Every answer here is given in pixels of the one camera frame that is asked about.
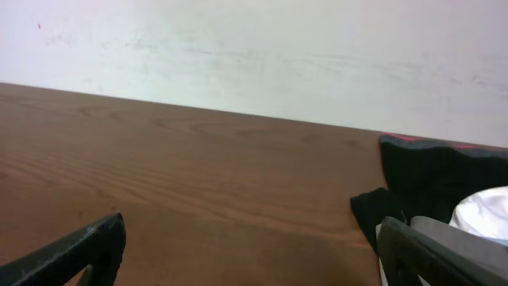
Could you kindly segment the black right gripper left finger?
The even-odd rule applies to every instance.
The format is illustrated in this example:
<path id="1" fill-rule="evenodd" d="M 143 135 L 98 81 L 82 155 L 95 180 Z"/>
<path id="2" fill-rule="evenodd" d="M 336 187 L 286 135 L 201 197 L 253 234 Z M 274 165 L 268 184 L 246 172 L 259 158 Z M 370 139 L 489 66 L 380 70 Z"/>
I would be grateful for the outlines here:
<path id="1" fill-rule="evenodd" d="M 114 213 L 1 267 L 2 285 L 112 286 L 126 245 L 125 223 Z"/>

